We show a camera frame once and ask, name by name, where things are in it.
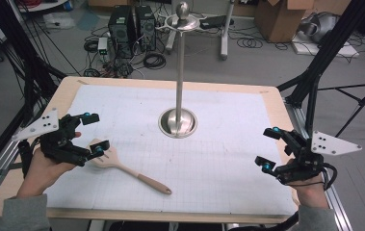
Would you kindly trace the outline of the brown cardboard box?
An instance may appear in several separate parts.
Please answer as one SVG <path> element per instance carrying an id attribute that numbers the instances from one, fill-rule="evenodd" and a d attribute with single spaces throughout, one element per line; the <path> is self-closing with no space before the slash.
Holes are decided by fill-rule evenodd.
<path id="1" fill-rule="evenodd" d="M 314 0 L 259 0 L 254 24 L 264 39 L 270 42 L 288 42 L 296 34 L 307 10 Z"/>

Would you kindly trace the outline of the black computer tower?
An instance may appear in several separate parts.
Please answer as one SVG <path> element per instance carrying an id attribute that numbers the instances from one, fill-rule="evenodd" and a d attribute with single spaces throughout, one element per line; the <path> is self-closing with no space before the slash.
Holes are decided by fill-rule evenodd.
<path id="1" fill-rule="evenodd" d="M 138 41 L 142 51 L 154 51 L 156 49 L 156 18 L 149 6 L 136 6 L 136 27 Z"/>
<path id="2" fill-rule="evenodd" d="M 136 41 L 135 23 L 130 5 L 115 5 L 108 28 L 118 58 L 133 57 L 132 46 Z"/>

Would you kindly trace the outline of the flat black box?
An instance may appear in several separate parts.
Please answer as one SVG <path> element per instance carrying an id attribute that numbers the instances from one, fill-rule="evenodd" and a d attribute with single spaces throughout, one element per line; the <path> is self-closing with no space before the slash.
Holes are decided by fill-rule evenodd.
<path id="1" fill-rule="evenodd" d="M 200 28 L 203 30 L 216 29 L 216 28 L 220 29 L 234 24 L 234 20 L 232 18 L 229 19 L 229 23 L 226 23 L 226 20 L 227 20 L 226 15 L 206 17 L 204 19 L 200 19 Z"/>

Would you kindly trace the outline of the grey rounded appliance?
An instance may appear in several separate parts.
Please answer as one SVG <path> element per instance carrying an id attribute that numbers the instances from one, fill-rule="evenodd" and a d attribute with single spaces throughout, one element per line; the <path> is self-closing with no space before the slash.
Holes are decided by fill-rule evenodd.
<path id="1" fill-rule="evenodd" d="M 334 29 L 339 19 L 340 16 L 334 13 L 312 13 L 300 22 L 298 31 L 303 32 L 312 41 L 321 43 L 326 35 Z"/>

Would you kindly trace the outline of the small white electronic box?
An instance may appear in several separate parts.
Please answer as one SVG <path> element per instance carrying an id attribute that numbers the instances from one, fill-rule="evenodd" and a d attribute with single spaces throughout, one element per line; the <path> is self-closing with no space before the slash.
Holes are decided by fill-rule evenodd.
<path id="1" fill-rule="evenodd" d="M 108 54 L 108 39 L 107 38 L 98 39 L 97 51 L 100 55 Z"/>

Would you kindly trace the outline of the person's right hand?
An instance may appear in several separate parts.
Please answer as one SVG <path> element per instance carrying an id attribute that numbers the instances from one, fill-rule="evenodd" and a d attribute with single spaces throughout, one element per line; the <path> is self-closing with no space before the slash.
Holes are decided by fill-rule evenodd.
<path id="1" fill-rule="evenodd" d="M 300 205 L 310 208 L 329 208 L 323 178 L 320 174 L 306 180 L 290 182 L 289 186 L 296 191 Z"/>

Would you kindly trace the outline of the black metal frame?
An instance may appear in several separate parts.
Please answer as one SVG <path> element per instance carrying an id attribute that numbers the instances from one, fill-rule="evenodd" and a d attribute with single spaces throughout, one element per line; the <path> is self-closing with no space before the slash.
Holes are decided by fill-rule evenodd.
<path id="1" fill-rule="evenodd" d="M 294 87 L 292 93 L 285 97 L 285 102 L 300 108 L 303 100 L 308 98 L 307 106 L 310 109 L 315 109 L 320 79 L 337 54 L 336 51 L 325 51 L 323 47 L 329 48 L 331 45 L 340 47 L 343 45 L 364 18 L 365 0 L 351 0 L 308 68 L 301 75 L 277 87 L 279 91 Z M 314 117 L 310 115 L 308 120 L 309 128 L 313 132 Z"/>
<path id="2" fill-rule="evenodd" d="M 40 57 L 8 0 L 0 0 L 0 30 L 12 46 L 14 55 L 10 54 L 8 47 L 1 41 L 0 48 L 10 61 L 15 75 L 24 82 L 24 105 L 19 113 L 22 115 L 22 123 L 27 125 L 35 117 L 36 104 L 50 100 L 57 90 L 58 85 L 52 77 L 63 80 L 65 74 Z"/>

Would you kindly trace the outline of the white rolling stand base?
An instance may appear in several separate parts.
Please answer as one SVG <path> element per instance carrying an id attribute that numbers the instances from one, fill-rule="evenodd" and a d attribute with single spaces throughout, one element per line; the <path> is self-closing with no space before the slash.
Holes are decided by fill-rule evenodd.
<path id="1" fill-rule="evenodd" d="M 225 61 L 228 56 L 228 31 L 235 0 L 229 0 L 227 13 L 224 16 L 221 34 L 221 59 Z M 185 32 L 203 31 L 199 26 L 201 20 L 207 20 L 207 17 L 198 18 L 190 15 L 189 5 L 183 0 L 171 0 L 172 15 L 165 17 L 164 28 L 169 29 L 169 37 L 165 49 L 171 52 L 177 35 L 183 37 Z"/>

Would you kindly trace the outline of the wooden slotted spatula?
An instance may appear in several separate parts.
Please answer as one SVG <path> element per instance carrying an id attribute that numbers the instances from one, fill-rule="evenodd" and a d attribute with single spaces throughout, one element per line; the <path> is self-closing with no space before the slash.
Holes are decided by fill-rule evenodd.
<path id="1" fill-rule="evenodd" d="M 90 147 L 90 144 L 94 141 L 101 141 L 101 140 L 93 139 L 89 143 L 89 147 Z M 146 185 L 148 185 L 149 187 L 151 187 L 152 189 L 154 189 L 160 193 L 167 194 L 167 195 L 172 194 L 172 191 L 168 186 L 124 165 L 118 158 L 117 150 L 114 147 L 112 147 L 111 145 L 110 145 L 109 149 L 104 152 L 103 156 L 94 158 L 91 160 L 91 162 L 100 168 L 108 168 L 108 167 L 117 168 L 117 169 L 135 177 L 136 179 L 144 182 Z"/>

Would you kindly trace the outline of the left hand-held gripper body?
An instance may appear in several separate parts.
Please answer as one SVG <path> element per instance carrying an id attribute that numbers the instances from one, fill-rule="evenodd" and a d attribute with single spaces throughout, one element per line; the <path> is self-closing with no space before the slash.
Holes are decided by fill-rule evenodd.
<path id="1" fill-rule="evenodd" d="M 53 108 L 13 135 L 12 140 L 23 141 L 32 137 L 38 138 L 40 149 L 46 157 L 83 167 L 91 152 L 87 148 L 72 143 L 76 137 L 77 126 L 82 124 L 81 115 L 67 114 L 58 118 L 58 110 Z"/>

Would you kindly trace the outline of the person's left hand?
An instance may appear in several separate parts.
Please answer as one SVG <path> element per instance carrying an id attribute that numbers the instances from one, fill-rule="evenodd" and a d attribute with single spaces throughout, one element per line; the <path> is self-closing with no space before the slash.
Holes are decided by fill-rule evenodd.
<path id="1" fill-rule="evenodd" d="M 42 195 L 64 173 L 74 168 L 75 165 L 73 164 L 57 163 L 45 157 L 41 149 L 37 148 L 27 175 L 17 191 L 16 198 L 29 198 Z"/>

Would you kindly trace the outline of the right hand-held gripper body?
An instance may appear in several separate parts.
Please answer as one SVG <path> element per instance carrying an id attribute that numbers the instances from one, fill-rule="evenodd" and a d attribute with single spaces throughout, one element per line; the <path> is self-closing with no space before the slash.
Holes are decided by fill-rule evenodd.
<path id="1" fill-rule="evenodd" d="M 327 168 L 334 169 L 324 161 L 324 156 L 336 156 L 360 151 L 360 144 L 344 141 L 319 131 L 314 131 L 312 137 L 305 139 L 296 130 L 282 130 L 282 137 L 286 143 L 285 153 L 294 155 L 290 164 L 276 167 L 274 177 L 283 185 L 293 181 L 306 180 L 317 176 Z"/>

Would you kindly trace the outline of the black tripod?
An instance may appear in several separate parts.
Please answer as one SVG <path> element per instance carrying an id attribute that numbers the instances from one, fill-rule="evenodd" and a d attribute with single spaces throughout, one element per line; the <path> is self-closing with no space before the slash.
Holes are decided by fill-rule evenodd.
<path id="1" fill-rule="evenodd" d="M 365 88 L 365 84 L 337 86 L 337 87 L 328 87 L 319 89 L 319 90 L 336 90 L 346 95 L 348 98 L 351 98 L 357 103 L 357 108 L 352 112 L 352 115 L 349 117 L 346 123 L 341 127 L 341 129 L 336 133 L 336 137 L 339 137 L 346 130 L 346 128 L 353 122 L 356 116 L 365 108 L 365 95 L 363 97 L 358 97 L 347 92 L 347 89 L 358 89 L 358 88 Z"/>

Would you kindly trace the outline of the white gridded mat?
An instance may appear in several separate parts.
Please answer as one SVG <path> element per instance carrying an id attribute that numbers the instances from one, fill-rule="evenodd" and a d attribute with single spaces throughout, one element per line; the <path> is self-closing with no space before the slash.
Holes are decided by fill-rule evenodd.
<path id="1" fill-rule="evenodd" d="M 81 87 L 69 108 L 99 122 L 80 127 L 75 144 L 109 141 L 120 161 L 168 186 L 169 195 L 116 168 L 92 163 L 64 174 L 47 190 L 50 208 L 289 216 L 296 210 L 289 188 L 261 171 L 258 156 L 281 161 L 264 136 L 272 115 L 267 92 L 184 90 L 184 108 L 197 128 L 183 139 L 166 136 L 159 117 L 174 107 L 175 92 L 115 86 Z"/>

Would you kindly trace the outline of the white flat board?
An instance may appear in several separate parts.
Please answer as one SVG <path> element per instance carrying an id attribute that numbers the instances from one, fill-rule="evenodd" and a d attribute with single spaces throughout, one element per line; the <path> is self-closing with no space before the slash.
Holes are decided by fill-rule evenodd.
<path id="1" fill-rule="evenodd" d="M 307 37 L 303 33 L 297 33 L 294 36 L 291 44 L 295 53 L 298 55 L 315 56 L 321 50 L 318 43 L 314 42 L 311 38 Z M 359 53 L 347 41 L 340 47 L 331 45 L 329 48 L 323 47 L 323 49 L 325 51 L 336 51 L 336 56 L 340 58 L 357 58 L 359 56 Z"/>

